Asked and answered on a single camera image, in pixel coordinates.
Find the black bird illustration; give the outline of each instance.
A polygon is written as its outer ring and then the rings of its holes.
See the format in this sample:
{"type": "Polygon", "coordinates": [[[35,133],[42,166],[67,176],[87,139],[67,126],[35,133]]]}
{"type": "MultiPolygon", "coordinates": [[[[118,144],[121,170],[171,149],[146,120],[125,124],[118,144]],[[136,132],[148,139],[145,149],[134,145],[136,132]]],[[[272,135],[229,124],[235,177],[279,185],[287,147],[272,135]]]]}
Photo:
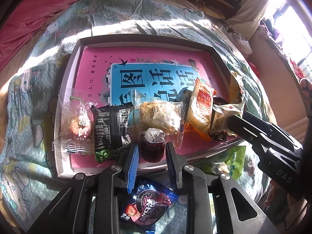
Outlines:
{"type": "Polygon", "coordinates": [[[119,58],[119,60],[121,60],[121,63],[117,63],[119,65],[124,65],[125,66],[127,64],[127,62],[128,62],[128,59],[126,61],[124,61],[123,59],[119,58]]]}

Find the white cloth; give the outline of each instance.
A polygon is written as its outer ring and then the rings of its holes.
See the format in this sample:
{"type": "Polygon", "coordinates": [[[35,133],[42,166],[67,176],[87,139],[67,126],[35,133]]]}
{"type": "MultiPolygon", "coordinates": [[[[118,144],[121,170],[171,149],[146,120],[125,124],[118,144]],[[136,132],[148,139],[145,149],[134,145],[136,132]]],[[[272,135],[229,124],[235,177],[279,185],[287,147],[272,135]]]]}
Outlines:
{"type": "Polygon", "coordinates": [[[259,27],[269,0],[241,0],[241,8],[227,23],[249,40],[259,27]]]}

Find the pink book cover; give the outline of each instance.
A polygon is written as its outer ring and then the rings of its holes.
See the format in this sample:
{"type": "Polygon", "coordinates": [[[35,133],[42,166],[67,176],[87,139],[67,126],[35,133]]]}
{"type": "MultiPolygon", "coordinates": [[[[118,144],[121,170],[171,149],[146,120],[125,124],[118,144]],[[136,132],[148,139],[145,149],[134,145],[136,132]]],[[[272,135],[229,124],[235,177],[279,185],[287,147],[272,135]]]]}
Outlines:
{"type": "MultiPolygon", "coordinates": [[[[101,100],[99,106],[130,102],[130,89],[138,89],[152,97],[173,101],[183,88],[193,90],[199,77],[217,91],[217,96],[228,99],[224,82],[206,52],[186,52],[145,47],[85,47],[79,64],[74,88],[90,92],[101,100]]],[[[196,154],[220,145],[204,141],[186,133],[180,155],[196,154]]],[[[71,154],[75,168],[103,168],[113,161],[98,163],[94,156],[71,154]]]]}

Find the pink blanket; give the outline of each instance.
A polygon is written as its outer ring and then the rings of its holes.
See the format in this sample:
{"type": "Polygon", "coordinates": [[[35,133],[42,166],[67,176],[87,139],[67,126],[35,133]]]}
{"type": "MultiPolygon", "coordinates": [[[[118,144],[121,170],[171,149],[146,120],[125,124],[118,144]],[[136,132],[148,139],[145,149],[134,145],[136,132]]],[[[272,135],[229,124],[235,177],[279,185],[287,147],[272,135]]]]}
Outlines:
{"type": "Polygon", "coordinates": [[[43,24],[78,0],[23,0],[0,30],[0,71],[43,24]]]}

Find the strawberry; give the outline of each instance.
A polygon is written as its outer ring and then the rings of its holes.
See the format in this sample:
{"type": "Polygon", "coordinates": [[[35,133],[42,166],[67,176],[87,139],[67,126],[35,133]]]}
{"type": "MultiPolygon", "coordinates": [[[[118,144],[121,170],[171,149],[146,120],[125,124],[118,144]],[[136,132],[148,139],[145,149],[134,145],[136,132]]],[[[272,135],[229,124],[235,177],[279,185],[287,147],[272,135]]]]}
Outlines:
{"type": "Polygon", "coordinates": [[[134,216],[138,213],[138,210],[132,205],[128,205],[128,207],[126,208],[126,214],[127,216],[134,216]]]}

